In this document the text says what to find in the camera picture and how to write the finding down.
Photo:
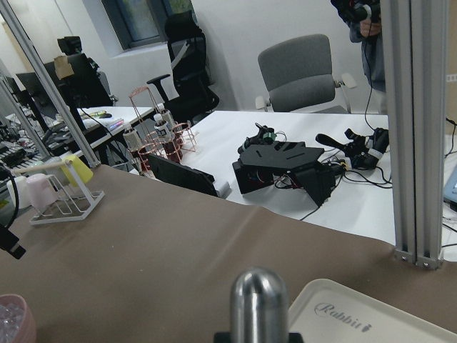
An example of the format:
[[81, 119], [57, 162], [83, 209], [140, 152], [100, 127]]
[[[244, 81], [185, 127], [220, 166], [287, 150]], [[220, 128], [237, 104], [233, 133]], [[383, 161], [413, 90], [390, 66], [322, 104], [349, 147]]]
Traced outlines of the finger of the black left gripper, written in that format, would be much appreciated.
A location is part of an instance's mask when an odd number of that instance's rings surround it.
[[6, 227], [1, 227], [1, 249], [15, 259], [20, 259], [26, 253], [19, 243], [19, 238]]

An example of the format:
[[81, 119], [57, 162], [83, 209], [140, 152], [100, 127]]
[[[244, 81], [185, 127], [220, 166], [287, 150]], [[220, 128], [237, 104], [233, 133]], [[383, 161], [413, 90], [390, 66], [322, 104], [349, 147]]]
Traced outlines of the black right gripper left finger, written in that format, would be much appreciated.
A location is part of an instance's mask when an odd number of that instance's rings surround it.
[[216, 332], [213, 337], [213, 343], [231, 343], [231, 333]]

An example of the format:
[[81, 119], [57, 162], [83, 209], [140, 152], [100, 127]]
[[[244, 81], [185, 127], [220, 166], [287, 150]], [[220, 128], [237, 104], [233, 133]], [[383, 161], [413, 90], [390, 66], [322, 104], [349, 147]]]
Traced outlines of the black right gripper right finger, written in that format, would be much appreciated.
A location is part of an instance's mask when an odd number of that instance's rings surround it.
[[299, 332], [288, 333], [288, 343], [302, 343], [302, 335]]

